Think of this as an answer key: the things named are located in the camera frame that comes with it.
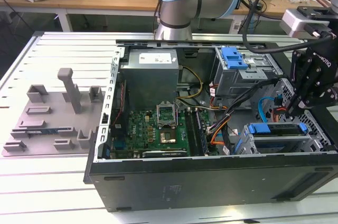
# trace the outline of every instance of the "blue plastic clip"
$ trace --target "blue plastic clip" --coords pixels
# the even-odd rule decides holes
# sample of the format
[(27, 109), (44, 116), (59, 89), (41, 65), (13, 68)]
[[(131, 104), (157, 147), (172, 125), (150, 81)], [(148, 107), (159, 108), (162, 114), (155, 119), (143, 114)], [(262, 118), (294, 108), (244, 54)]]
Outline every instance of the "blue plastic clip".
[(243, 61), (242, 54), (237, 51), (236, 47), (223, 47), (221, 51), (229, 69), (248, 68), (248, 65)]

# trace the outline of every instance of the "motherboard chip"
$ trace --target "motherboard chip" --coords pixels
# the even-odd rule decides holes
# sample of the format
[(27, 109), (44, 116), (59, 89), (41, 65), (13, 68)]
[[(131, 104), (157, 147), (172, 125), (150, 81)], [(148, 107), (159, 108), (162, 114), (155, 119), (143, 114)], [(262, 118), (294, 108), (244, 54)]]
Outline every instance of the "motherboard chip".
[(159, 130), (159, 138), (161, 144), (173, 144), (176, 143), (176, 130), (162, 128)]

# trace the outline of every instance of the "table leg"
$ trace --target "table leg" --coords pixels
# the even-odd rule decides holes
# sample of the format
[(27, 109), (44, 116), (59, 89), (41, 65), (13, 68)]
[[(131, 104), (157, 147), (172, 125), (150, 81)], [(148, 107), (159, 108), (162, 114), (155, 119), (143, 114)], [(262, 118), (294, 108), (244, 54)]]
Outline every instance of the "table leg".
[(243, 19), (244, 19), (244, 15), (233, 16), (229, 34), (238, 34), (238, 30), (239, 30), (240, 25), (242, 24)]
[(63, 32), (73, 31), (72, 24), (70, 23), (69, 14), (67, 13), (58, 13), (60, 24)]
[(11, 24), (12, 18), (8, 12), (0, 12), (0, 20), (5, 21), (5, 23)]

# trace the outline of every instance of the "red wire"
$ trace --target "red wire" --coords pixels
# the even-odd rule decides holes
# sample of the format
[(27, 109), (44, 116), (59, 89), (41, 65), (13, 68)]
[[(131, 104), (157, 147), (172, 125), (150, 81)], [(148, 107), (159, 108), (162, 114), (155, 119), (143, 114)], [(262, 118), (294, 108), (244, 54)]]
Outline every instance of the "red wire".
[(117, 114), (117, 117), (115, 118), (114, 123), (112, 124), (113, 126), (114, 126), (114, 124), (116, 123), (116, 121), (117, 121), (117, 119), (119, 118), (119, 116), (121, 115), (121, 113), (122, 113), (122, 108), (123, 108), (123, 84), (121, 84), (121, 108), (120, 108), (119, 113)]

